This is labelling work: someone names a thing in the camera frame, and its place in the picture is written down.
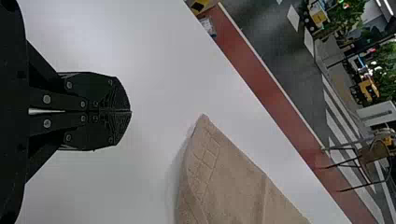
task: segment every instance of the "folded cloth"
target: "folded cloth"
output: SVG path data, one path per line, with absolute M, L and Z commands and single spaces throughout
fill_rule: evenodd
M 309 223 L 205 115 L 196 123 L 181 165 L 177 220 L 178 224 Z

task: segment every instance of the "white table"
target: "white table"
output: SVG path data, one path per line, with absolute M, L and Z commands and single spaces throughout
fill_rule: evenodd
M 19 223 L 175 223 L 177 170 L 201 113 L 313 223 L 349 223 L 182 0 L 20 0 L 57 71 L 117 76 L 133 119 L 117 147 L 57 152 L 27 184 Z

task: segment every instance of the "chair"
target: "chair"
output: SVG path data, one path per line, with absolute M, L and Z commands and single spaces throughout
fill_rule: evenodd
M 381 138 L 375 138 L 370 146 L 362 147 L 361 149 L 358 149 L 358 150 L 355 150 L 355 148 L 353 148 L 353 147 L 342 147 L 345 145 L 346 144 L 343 144 L 343 145 L 341 145 L 341 147 L 340 146 L 331 147 L 331 148 L 327 148 L 325 150 L 354 150 L 357 156 L 353 159 L 342 161 L 342 162 L 324 167 L 323 169 L 330 169 L 330 168 L 337 167 L 337 166 L 361 168 L 360 170 L 362 170 L 362 172 L 367 176 L 367 179 L 369 181 L 367 181 L 366 184 L 363 184 L 360 186 L 356 186 L 356 187 L 352 187 L 352 188 L 348 188 L 348 189 L 341 189 L 338 191 L 344 192 L 344 191 L 348 191 L 348 190 L 352 190 L 352 189 L 359 189 L 359 188 L 367 187 L 367 186 L 374 185 L 374 184 L 384 183 L 390 179 L 391 170 L 392 170 L 392 162 L 389 163 L 390 166 L 389 166 L 388 174 L 383 180 L 373 181 L 369 172 L 368 172 L 368 169 L 367 169 L 367 164 L 374 162 L 374 161 L 379 161 L 379 160 L 382 160 L 385 158 L 389 158 L 394 155 L 394 152 L 389 151 L 388 147 L 381 140 Z M 349 162 L 355 161 L 355 160 L 358 160 L 359 164 L 361 166 L 346 164 L 346 163 L 349 163 Z

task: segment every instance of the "chair leg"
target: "chair leg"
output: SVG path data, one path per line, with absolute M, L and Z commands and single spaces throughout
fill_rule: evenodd
M 349 159 L 349 160 L 346 160 L 346 161 L 341 161 L 341 162 L 338 162 L 338 163 L 336 163 L 336 164 L 333 164 L 333 165 L 324 167 L 323 169 L 329 169 L 329 168 L 332 168 L 332 167 L 335 167 L 335 166 L 339 166 L 339 165 L 344 164 L 344 163 L 347 163 L 347 162 L 349 162 L 349 161 L 354 161 L 354 160 L 356 160 L 356 159 L 358 159 L 358 158 L 359 158 L 359 157 L 355 157 L 355 158 L 353 158 L 353 159 Z
M 329 150 L 329 149 L 332 149 L 332 148 L 339 148 L 339 147 L 352 146 L 352 145 L 355 145 L 355 144 L 357 144 L 357 143 L 367 142 L 367 141 L 371 141 L 371 140 L 373 140 L 373 139 L 374 139 L 374 137 L 362 138 L 362 139 L 359 139 L 359 140 L 354 141 L 354 142 L 345 143 L 345 144 L 341 144 L 341 145 L 334 146 L 334 147 L 325 147 L 325 148 L 323 148 L 323 150 Z
M 338 165 L 338 166 L 361 168 L 361 166 L 358 166 L 358 165 L 343 165 L 343 164 L 341 164 L 341 165 Z
M 330 147 L 330 148 L 324 148 L 323 150 L 325 150 L 325 151 L 333 151 L 333 150 L 356 150 L 356 148 L 353 148 L 353 147 Z
M 337 190 L 337 191 L 338 191 L 338 192 L 345 192 L 345 191 L 349 191 L 349 190 L 352 190 L 352 189 L 360 189 L 360 188 L 364 188 L 364 187 L 367 187 L 367 186 L 371 186 L 371 185 L 375 185 L 375 184 L 384 183 L 384 182 L 386 182 L 386 181 L 387 181 L 387 180 L 384 179 L 384 180 L 380 180 L 380 181 L 375 181 L 375 182 L 373 182 L 373 183 L 367 183 L 367 184 L 363 184 L 363 185 L 360 185 L 360 186 L 352 187 L 352 188 L 349 188 L 349 189 L 341 189 L 341 190 Z

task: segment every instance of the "tree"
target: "tree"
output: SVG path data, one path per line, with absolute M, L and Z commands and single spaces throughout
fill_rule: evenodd
M 327 11 L 331 22 L 324 26 L 325 30 L 328 32 L 341 30 L 344 36 L 347 36 L 355 25 L 362 24 L 361 14 L 364 12 L 366 2 L 367 0 L 346 0 L 343 3 L 337 3 Z
M 374 53 L 373 78 L 380 93 L 379 102 L 396 100 L 396 42 L 384 44 Z

